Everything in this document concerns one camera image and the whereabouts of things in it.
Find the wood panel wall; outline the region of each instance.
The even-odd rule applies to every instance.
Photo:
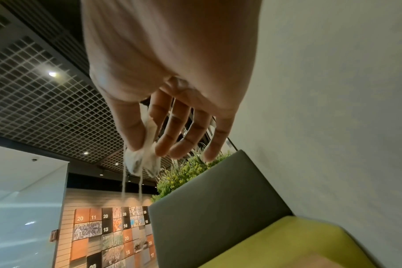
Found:
[[[121,193],[94,191],[82,189],[68,189],[65,193],[63,217],[61,219],[60,237],[58,241],[55,268],[86,268],[86,258],[70,263],[70,250],[72,246],[73,217],[77,208],[94,207],[135,207],[151,205],[151,195],[143,195],[142,204],[136,193],[126,193],[125,201],[121,200]],[[89,238],[87,255],[101,251],[101,236]]]

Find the yellow-green seat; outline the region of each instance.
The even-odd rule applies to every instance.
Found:
[[[200,268],[281,268],[318,253],[345,268],[376,268],[340,227],[287,216]]]

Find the hand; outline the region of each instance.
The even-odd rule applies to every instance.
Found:
[[[109,105],[128,147],[139,150],[145,129],[138,102],[161,126],[172,112],[156,154],[186,155],[216,117],[204,151],[220,152],[250,81],[260,0],[83,0],[91,78]],[[184,139],[175,144],[194,108]]]

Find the green plant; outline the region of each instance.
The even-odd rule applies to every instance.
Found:
[[[230,155],[230,153],[225,155],[220,154],[214,161],[205,163],[201,158],[201,154],[201,151],[196,151],[193,156],[189,157],[187,161],[182,164],[173,161],[171,168],[165,170],[164,173],[157,178],[157,191],[159,194],[153,195],[151,200],[153,202],[160,200]]]

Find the orange square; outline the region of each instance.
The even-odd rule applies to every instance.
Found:
[[[133,248],[133,241],[125,243],[125,258],[135,254],[135,249]]]
[[[154,236],[152,234],[147,235],[147,243],[149,247],[154,245]]]
[[[101,208],[91,208],[91,211],[89,213],[89,221],[96,222],[102,220],[101,214],[102,214]]]
[[[80,239],[72,242],[72,251],[70,253],[70,260],[77,260],[87,255],[87,245],[89,238]]]
[[[78,208],[74,211],[74,224],[89,222],[89,208]]]
[[[123,242],[129,243],[132,242],[132,229],[123,230]]]
[[[135,268],[140,268],[140,252],[135,254]]]
[[[149,248],[149,256],[151,259],[154,259],[157,257],[157,253],[155,252],[155,246],[152,246]]]

